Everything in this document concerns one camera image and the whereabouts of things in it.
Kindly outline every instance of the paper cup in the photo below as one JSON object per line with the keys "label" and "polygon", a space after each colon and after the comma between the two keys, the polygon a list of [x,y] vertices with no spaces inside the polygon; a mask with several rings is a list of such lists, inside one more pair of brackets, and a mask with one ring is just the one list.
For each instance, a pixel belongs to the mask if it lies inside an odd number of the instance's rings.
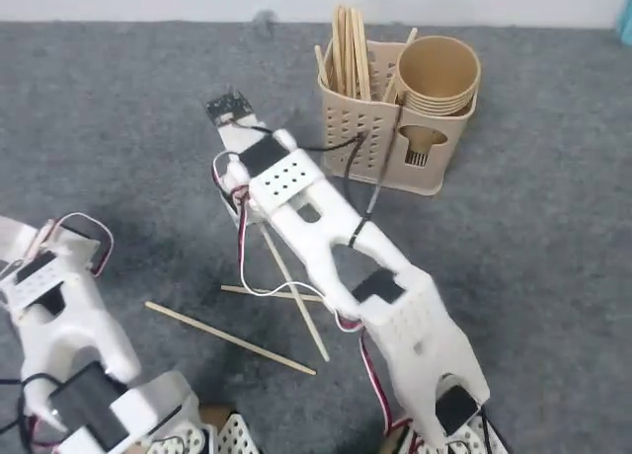
{"label": "paper cup", "polygon": [[474,96],[481,64],[474,50],[449,37],[423,37],[404,48],[396,67],[398,93],[424,114],[458,112]]}

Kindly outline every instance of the bamboo skewer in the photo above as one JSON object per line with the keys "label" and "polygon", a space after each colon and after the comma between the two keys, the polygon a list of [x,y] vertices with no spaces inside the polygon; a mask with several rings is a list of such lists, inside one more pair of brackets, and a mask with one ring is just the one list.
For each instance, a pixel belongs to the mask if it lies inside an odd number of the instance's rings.
{"label": "bamboo skewer", "polygon": [[314,53],[316,54],[316,63],[318,64],[318,74],[320,75],[320,79],[323,81],[323,84],[325,84],[325,87],[329,89],[329,77],[327,77],[325,59],[323,58],[323,51],[318,44],[314,46]]}
{"label": "bamboo skewer", "polygon": [[348,97],[356,98],[356,62],[354,61],[354,30],[352,15],[345,15],[345,87]]}
{"label": "bamboo skewer", "polygon": [[338,6],[334,13],[334,21],[332,22],[332,63],[334,64],[334,78],[332,82],[336,84],[336,92],[342,94],[345,86],[343,84],[343,59],[340,52],[340,32],[338,31],[338,12],[343,7]]}
{"label": "bamboo skewer", "polygon": [[258,355],[262,357],[269,358],[270,360],[283,364],[287,367],[293,368],[294,370],[298,370],[299,372],[303,372],[308,375],[316,375],[315,370],[309,367],[306,367],[305,365],[302,365],[298,362],[290,360],[289,358],[283,357],[282,355],[278,355],[274,352],[270,352],[269,350],[265,348],[261,348],[258,345],[254,345],[253,343],[250,343],[246,340],[241,340],[228,333],[224,333],[223,331],[219,329],[216,329],[205,323],[201,323],[200,321],[196,319],[177,313],[176,311],[173,311],[169,308],[165,308],[164,306],[161,306],[159,304],[153,303],[151,301],[146,301],[145,307],[148,309],[151,309],[152,311],[156,311],[160,314],[163,314],[164,316],[180,321],[181,323],[185,323],[185,324],[188,324],[189,326],[193,326],[194,328],[204,331],[206,333],[213,334],[217,338],[232,342],[236,345],[239,345],[240,347],[250,350],[251,352],[257,353]]}
{"label": "bamboo skewer", "polygon": [[[252,293],[250,291],[248,291],[246,288],[244,288],[243,286],[232,286],[230,284],[222,284],[221,285],[221,290],[222,291],[227,291],[229,293],[235,293],[235,294],[250,294],[252,295]],[[268,289],[259,289],[259,288],[255,288],[255,291],[260,291],[262,293],[268,293],[270,292]],[[303,293],[298,293],[298,295],[300,296],[300,299],[302,299],[303,301],[309,301],[311,303],[322,303],[323,302],[323,298],[321,298],[320,296],[316,296],[313,294],[303,294]],[[289,291],[279,291],[275,294],[271,294],[270,296],[267,296],[268,298],[280,298],[280,299],[294,299],[294,295],[292,293],[290,293]]]}
{"label": "bamboo skewer", "polygon": [[[416,28],[412,28],[411,32],[408,33],[408,39],[406,39],[406,45],[408,45],[411,42],[413,42],[416,37],[417,37],[417,29]],[[393,88],[395,87],[395,73],[396,73],[396,71],[393,71],[393,75],[391,76],[390,80],[388,81],[388,85],[386,86],[386,89],[384,90],[384,97],[382,98],[382,102],[386,102],[386,103],[390,103],[391,102],[391,94],[392,94]]]}
{"label": "bamboo skewer", "polygon": [[370,84],[368,81],[368,59],[366,57],[366,41],[364,40],[364,25],[361,13],[352,8],[352,27],[354,32],[355,66],[359,97],[363,101],[371,100]]}
{"label": "bamboo skewer", "polygon": [[341,59],[341,79],[343,82],[343,88],[338,91],[342,95],[348,95],[349,91],[347,89],[347,75],[349,74],[349,69],[347,68],[347,29],[346,29],[346,21],[347,21],[347,8],[339,7],[338,9],[338,35],[340,40],[340,59]]}
{"label": "bamboo skewer", "polygon": [[[261,233],[264,236],[264,240],[266,241],[266,243],[268,244],[268,247],[270,248],[270,252],[273,254],[273,257],[275,258],[276,264],[278,265],[278,269],[280,269],[280,272],[283,273],[283,277],[285,278],[285,281],[286,282],[294,281],[294,279],[289,274],[289,270],[287,269],[287,266],[285,265],[283,258],[278,252],[277,245],[275,244],[275,241],[273,240],[270,233],[268,232],[268,229],[266,228],[266,226],[263,224],[260,224],[259,229],[261,230]],[[309,312],[307,311],[307,308],[305,307],[305,302],[300,297],[300,294],[298,294],[298,290],[296,289],[295,285],[290,284],[289,290],[292,296],[294,297],[294,300],[296,301],[296,305],[298,306],[298,310],[300,311],[300,314],[303,317],[303,320],[305,321],[305,325],[307,325],[307,330],[309,331],[309,334],[314,339],[314,342],[316,343],[316,346],[318,347],[318,350],[320,350],[320,353],[325,359],[325,361],[329,362],[330,358],[329,358],[329,353],[327,352],[327,347],[325,347],[325,344],[323,343],[323,339],[320,337],[320,333],[318,332],[318,329],[316,329],[316,325],[314,324],[312,317],[309,315]]]}

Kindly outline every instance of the white plastic part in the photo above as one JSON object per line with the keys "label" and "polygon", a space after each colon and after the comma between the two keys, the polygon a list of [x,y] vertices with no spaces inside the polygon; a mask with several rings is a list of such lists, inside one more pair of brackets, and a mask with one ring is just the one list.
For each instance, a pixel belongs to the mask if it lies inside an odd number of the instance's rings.
{"label": "white plastic part", "polygon": [[[447,446],[454,454],[509,454],[509,451],[499,440],[496,431],[490,424],[488,424],[488,427],[492,452],[488,453],[485,448],[483,421],[480,416],[474,416],[469,423],[463,425],[451,435],[444,446],[436,449],[428,443],[424,443],[415,454],[447,454]],[[413,430],[408,429],[397,454],[408,454],[412,440]]]}
{"label": "white plastic part", "polygon": [[250,197],[261,211],[272,216],[280,206],[323,179],[325,175],[307,154],[295,150],[250,180]]}
{"label": "white plastic part", "polygon": [[[237,141],[232,132],[232,127],[219,129],[224,143]],[[490,396],[469,340],[447,314],[432,278],[411,265],[372,222],[359,232],[354,248],[392,271],[404,293],[392,304],[375,294],[358,303],[340,281],[332,247],[349,242],[360,217],[315,170],[309,156],[296,150],[289,133],[278,131],[278,136],[290,153],[251,179],[249,203],[301,259],[327,307],[364,322],[386,358],[395,394],[413,418],[413,427],[430,445],[444,445],[445,432],[435,414],[443,377],[451,375],[479,406]],[[299,201],[311,204],[320,218],[306,222],[297,212]]]}
{"label": "white plastic part", "polygon": [[24,258],[37,233],[30,225],[0,216],[0,262],[10,264]]}
{"label": "white plastic part", "polygon": [[[150,447],[150,453],[216,452],[216,430],[212,426],[202,426],[198,398],[179,372],[164,373],[149,383],[128,390],[112,403],[111,409],[129,435],[108,454],[122,454],[139,439],[142,439],[142,445]],[[160,428],[152,432],[151,437],[146,437],[147,432],[158,425]],[[204,442],[202,428],[209,433],[208,444]],[[57,451],[59,454],[105,453],[90,431],[84,428],[72,433]]]}
{"label": "white plastic part", "polygon": [[[25,245],[24,236],[33,236],[33,232],[26,231],[25,227],[11,227],[23,236],[14,236],[14,242],[23,240],[17,247],[14,243],[12,248],[27,252],[30,245]],[[3,235],[2,240],[12,239]],[[125,332],[106,310],[94,277],[87,270],[97,243],[59,228],[45,245],[57,255],[52,262],[20,283],[13,274],[5,276],[0,283],[24,349],[22,378],[47,373],[64,381],[70,376],[75,354],[82,348],[94,347],[110,376],[122,383],[131,382],[140,373],[140,362]],[[27,308],[57,284],[65,304],[59,315],[53,317],[39,304]],[[25,389],[27,405],[46,423],[63,431],[65,427],[47,402],[54,388],[45,380],[31,383]]]}
{"label": "white plastic part", "polygon": [[439,447],[446,437],[435,403],[450,388],[441,386],[445,375],[479,406],[490,390],[469,340],[447,314],[430,275],[411,266],[396,274],[395,282],[404,294],[392,304],[370,296],[360,305],[361,318],[386,359],[395,396],[413,428]]}
{"label": "white plastic part", "polygon": [[231,415],[217,436],[218,454],[259,454],[244,419]]}
{"label": "white plastic part", "polygon": [[[468,427],[471,429],[472,433],[474,433],[477,438],[480,439],[480,442],[483,443],[483,440],[485,439],[485,432],[483,431],[483,419],[480,416],[474,416],[474,418],[472,418],[472,420],[468,423]],[[492,447],[491,454],[509,454],[509,451],[504,446],[501,439],[498,437],[498,434],[494,430],[494,427],[491,424],[487,423],[487,428],[490,438],[490,445]],[[475,447],[475,443],[470,443],[470,445],[472,447]],[[488,454],[487,452],[485,452],[485,445],[482,445],[482,453]]]}

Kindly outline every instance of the carpet floor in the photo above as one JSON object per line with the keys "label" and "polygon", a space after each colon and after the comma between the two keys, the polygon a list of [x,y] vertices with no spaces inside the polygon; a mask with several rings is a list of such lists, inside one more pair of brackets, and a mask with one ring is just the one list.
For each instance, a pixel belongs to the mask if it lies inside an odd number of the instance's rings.
{"label": "carpet floor", "polygon": [[[490,415],[520,453],[632,449],[632,49],[599,31],[436,29],[480,54],[483,81],[441,193],[386,189],[375,221],[428,271],[488,378]],[[201,104],[232,85],[270,126],[320,142],[313,45],[323,25],[0,24],[0,214],[71,210],[117,238],[99,281],[145,378],[177,368],[234,404],[270,454],[371,453],[380,409],[355,336],[310,306],[325,363],[290,301],[236,283],[235,228],[213,190],[221,149]],[[401,25],[368,27],[404,40]],[[334,179],[337,186],[340,180]],[[370,187],[352,184],[357,200]],[[296,259],[291,270],[304,272]],[[359,281],[366,264],[338,255]],[[248,241],[259,287],[281,278]],[[148,312],[154,300],[317,370],[308,376]],[[23,359],[0,325],[0,376]],[[0,424],[17,394],[0,392]],[[19,452],[17,433],[3,452]]]}

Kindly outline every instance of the white robotic arm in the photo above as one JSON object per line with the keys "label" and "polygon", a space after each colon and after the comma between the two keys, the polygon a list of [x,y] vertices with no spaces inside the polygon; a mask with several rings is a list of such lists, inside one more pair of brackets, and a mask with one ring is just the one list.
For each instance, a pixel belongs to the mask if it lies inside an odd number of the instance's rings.
{"label": "white robotic arm", "polygon": [[[222,193],[248,187],[251,214],[270,223],[301,259],[325,305],[364,324],[387,361],[412,427],[429,445],[445,446],[478,414],[490,391],[433,279],[367,222],[354,248],[381,269],[349,291],[339,279],[332,247],[350,241],[360,216],[292,136],[286,130],[266,130],[240,94],[210,102],[206,110],[230,156],[225,175],[215,177]],[[235,212],[234,204],[227,203]],[[316,222],[299,215],[306,203],[319,213]]]}
{"label": "white robotic arm", "polygon": [[[84,224],[96,223],[77,215]],[[59,454],[119,454],[136,442],[169,445],[160,452],[170,454],[215,453],[215,428],[202,425],[198,398],[180,373],[128,387],[140,375],[140,362],[94,279],[95,254],[105,245],[101,253],[108,255],[114,242],[83,230],[58,221],[37,231],[0,217],[0,260],[9,263],[0,291],[24,349],[29,411],[67,435]],[[99,360],[73,371],[77,354],[88,347]]]}

